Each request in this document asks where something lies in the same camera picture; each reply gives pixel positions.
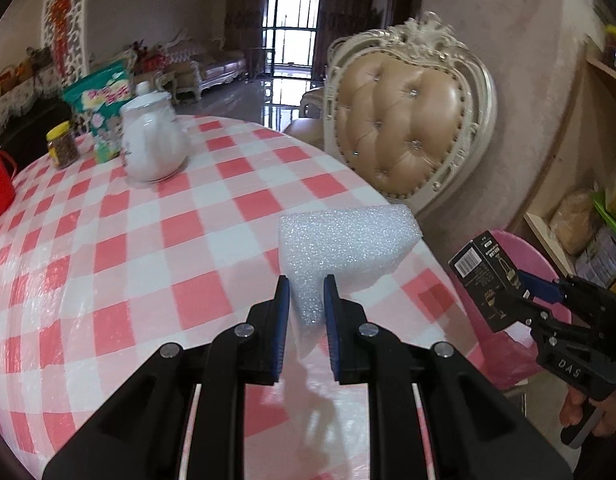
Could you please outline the green snack bag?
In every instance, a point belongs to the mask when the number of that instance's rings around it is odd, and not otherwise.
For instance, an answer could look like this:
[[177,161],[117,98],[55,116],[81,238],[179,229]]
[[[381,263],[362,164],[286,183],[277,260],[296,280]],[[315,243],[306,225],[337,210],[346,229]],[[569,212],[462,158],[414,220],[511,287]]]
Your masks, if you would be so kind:
[[98,164],[116,158],[122,149],[120,109],[131,100],[125,63],[115,61],[66,87],[63,100],[73,111],[75,125],[92,137]]

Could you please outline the red chinese knot ornament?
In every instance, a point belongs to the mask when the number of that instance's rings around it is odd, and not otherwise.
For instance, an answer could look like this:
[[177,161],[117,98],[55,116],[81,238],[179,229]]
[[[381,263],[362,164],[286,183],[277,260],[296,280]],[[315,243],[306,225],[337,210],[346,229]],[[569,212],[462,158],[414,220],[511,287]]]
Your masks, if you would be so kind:
[[66,58],[68,55],[69,14],[72,0],[53,0],[50,7],[52,25],[52,54],[54,64],[61,77],[67,75]]

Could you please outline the white foam block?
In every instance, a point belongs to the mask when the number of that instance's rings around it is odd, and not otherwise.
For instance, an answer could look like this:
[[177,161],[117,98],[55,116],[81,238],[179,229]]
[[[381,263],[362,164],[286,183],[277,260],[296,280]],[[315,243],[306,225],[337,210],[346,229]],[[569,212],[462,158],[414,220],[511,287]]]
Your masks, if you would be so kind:
[[296,351],[308,356],[325,334],[323,282],[332,274],[346,294],[393,273],[422,232],[404,205],[284,214],[279,219],[280,270],[291,284]]

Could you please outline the black piano with lace cover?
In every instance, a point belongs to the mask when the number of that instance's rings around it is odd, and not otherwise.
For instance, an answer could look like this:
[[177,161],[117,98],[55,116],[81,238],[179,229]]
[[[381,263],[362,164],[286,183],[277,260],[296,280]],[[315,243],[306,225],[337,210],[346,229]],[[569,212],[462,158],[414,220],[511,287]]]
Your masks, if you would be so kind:
[[46,154],[46,134],[72,119],[53,64],[0,96],[0,150],[26,167]]

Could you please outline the white porcelain teapot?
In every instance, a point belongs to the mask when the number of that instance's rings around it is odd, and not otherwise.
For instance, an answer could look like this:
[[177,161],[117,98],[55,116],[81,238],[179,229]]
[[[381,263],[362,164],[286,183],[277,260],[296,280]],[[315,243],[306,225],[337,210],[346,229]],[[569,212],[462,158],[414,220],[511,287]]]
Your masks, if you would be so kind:
[[168,92],[153,90],[148,81],[141,81],[136,93],[120,109],[122,162],[135,181],[161,181],[186,162],[189,141]]

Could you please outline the pink checkered plastic tablecloth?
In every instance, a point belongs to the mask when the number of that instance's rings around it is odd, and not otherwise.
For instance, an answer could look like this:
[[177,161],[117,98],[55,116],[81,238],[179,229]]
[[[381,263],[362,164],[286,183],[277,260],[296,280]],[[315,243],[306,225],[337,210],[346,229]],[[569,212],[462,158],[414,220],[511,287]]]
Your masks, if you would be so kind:
[[[0,432],[34,476],[165,342],[206,344],[273,295],[280,214],[383,205],[331,156],[251,122],[180,116],[181,172],[133,184],[119,159],[15,179],[0,217]],[[450,278],[424,242],[348,297],[403,341],[448,340],[485,368]],[[369,478],[364,387],[333,380],[325,338],[288,331],[281,381],[247,387],[247,479]]]

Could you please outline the pink lined trash bin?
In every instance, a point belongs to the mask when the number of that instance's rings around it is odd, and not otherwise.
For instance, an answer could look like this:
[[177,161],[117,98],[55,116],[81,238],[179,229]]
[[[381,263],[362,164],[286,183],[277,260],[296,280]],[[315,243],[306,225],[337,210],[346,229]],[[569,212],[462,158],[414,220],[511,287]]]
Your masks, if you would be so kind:
[[[550,262],[526,240],[501,230],[493,230],[492,235],[517,269],[547,281],[558,278]],[[493,333],[453,272],[450,280],[473,327],[483,355],[479,366],[488,380],[498,389],[508,390],[541,372],[542,368],[536,363],[537,347],[530,329],[515,323],[503,332]]]

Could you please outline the black carton box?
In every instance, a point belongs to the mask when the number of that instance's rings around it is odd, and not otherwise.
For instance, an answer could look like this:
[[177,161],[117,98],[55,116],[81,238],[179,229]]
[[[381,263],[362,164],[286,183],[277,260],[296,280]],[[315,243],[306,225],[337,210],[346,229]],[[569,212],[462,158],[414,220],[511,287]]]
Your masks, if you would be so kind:
[[449,266],[492,332],[502,332],[515,323],[509,297],[527,298],[529,292],[516,265],[490,231],[467,242],[449,260]]

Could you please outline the cream tufted leather chair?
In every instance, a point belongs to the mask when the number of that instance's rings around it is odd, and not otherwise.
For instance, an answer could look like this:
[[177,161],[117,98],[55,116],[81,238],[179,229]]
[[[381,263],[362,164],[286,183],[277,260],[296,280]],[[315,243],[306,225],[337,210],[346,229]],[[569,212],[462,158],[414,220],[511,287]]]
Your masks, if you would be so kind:
[[320,148],[385,198],[426,218],[468,180],[494,136],[486,65],[432,11],[335,40],[317,118],[285,132]]

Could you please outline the white carved screen partition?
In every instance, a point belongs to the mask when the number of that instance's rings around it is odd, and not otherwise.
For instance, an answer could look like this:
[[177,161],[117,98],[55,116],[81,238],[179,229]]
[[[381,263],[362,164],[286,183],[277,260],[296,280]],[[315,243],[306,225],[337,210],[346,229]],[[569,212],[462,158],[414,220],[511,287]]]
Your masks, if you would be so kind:
[[87,3],[88,0],[43,0],[41,42],[50,48],[63,87],[89,73]]

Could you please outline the balcony window door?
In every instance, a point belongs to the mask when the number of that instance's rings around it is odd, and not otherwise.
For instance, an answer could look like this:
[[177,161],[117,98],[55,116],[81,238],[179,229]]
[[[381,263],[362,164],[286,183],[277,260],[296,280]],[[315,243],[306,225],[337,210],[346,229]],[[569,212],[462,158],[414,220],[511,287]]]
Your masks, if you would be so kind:
[[261,47],[265,73],[273,78],[310,79],[320,0],[264,0]]

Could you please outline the yellow lid jar centre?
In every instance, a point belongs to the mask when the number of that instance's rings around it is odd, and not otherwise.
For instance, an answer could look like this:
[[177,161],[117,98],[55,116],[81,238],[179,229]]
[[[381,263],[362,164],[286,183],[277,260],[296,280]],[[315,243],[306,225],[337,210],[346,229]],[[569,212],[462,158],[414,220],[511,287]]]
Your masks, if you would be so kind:
[[58,169],[63,169],[79,158],[79,151],[70,122],[61,122],[46,134],[48,152]]

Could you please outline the wooden shelf unit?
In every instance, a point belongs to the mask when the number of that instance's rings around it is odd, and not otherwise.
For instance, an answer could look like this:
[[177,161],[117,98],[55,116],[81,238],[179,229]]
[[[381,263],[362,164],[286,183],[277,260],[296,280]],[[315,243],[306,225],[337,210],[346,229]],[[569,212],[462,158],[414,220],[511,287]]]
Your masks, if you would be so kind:
[[559,274],[575,272],[576,258],[551,234],[549,221],[564,196],[580,188],[602,191],[616,172],[616,72],[588,37],[554,142],[514,222],[527,226]]

